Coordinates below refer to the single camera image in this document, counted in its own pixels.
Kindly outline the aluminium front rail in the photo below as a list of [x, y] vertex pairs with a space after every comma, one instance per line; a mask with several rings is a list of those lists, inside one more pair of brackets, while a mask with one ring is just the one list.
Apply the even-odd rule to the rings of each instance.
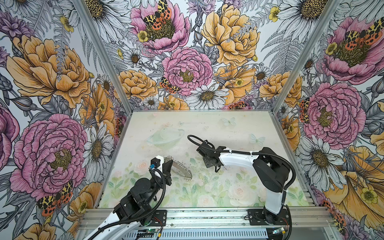
[[[325, 207], [289, 207], [294, 228], [333, 227], [333, 220]], [[91, 209], [86, 212], [79, 231], [96, 229], [112, 209]], [[169, 208], [165, 229], [250, 228], [245, 220], [248, 208]]]

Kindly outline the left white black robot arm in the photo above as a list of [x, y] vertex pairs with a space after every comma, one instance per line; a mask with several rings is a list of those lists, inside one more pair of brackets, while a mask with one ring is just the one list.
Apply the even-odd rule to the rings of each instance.
[[151, 177], [137, 180], [108, 217], [85, 239], [118, 240], [129, 231], [150, 223], [165, 198], [167, 187], [172, 184], [173, 163], [170, 156], [151, 159], [148, 169]]

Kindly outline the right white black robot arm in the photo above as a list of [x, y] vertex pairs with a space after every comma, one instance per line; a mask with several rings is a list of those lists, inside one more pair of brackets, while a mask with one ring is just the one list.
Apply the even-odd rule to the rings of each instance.
[[236, 151], [223, 146], [215, 148], [207, 140], [195, 144], [197, 152], [203, 157], [207, 168], [221, 167], [252, 168], [267, 190], [267, 199], [261, 213], [267, 224], [276, 224], [282, 213], [288, 188], [296, 180], [293, 165], [285, 158], [277, 155], [272, 149], [264, 147], [259, 152]]

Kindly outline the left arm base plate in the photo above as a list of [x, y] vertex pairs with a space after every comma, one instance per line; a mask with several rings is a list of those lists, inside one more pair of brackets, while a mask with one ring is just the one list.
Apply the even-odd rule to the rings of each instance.
[[141, 220], [141, 224], [144, 227], [165, 227], [167, 214], [167, 210], [156, 210], [152, 215]]

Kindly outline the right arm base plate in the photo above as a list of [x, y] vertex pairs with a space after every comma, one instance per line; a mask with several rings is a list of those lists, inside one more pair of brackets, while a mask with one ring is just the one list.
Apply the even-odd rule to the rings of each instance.
[[248, 209], [246, 219], [251, 226], [288, 226], [292, 223], [290, 216], [286, 209], [277, 215], [264, 209]]

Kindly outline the silver metal keyring plate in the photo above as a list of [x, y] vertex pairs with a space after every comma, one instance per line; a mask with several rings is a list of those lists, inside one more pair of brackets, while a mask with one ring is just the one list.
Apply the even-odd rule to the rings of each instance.
[[171, 171], [173, 171], [178, 176], [183, 177], [187, 181], [190, 181], [193, 179], [192, 172], [183, 163], [174, 160], [172, 156], [167, 156], [164, 158], [165, 163], [169, 161], [173, 162]]

